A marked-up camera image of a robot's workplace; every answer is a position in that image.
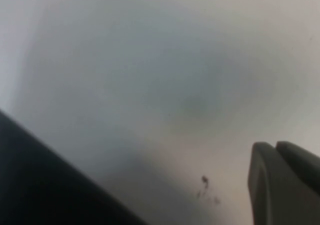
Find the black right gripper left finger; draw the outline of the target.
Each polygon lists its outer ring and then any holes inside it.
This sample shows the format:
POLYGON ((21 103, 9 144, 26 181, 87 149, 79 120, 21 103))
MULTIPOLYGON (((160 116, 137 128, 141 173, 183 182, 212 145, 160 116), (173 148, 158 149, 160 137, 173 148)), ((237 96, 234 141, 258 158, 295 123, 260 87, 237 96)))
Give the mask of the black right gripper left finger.
POLYGON ((253 144, 247 185, 255 225, 284 223, 282 186, 278 184, 283 170, 284 160, 273 146, 266 142, 253 144))

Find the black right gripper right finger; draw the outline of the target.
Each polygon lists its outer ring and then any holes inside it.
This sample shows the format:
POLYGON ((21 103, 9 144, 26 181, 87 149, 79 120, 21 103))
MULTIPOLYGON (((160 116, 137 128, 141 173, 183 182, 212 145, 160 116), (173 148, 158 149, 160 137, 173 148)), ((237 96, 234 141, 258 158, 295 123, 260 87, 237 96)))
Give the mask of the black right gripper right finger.
POLYGON ((280 176, 281 199, 276 205, 278 225, 320 223, 320 158, 296 144, 280 141, 275 149, 285 163, 280 176))

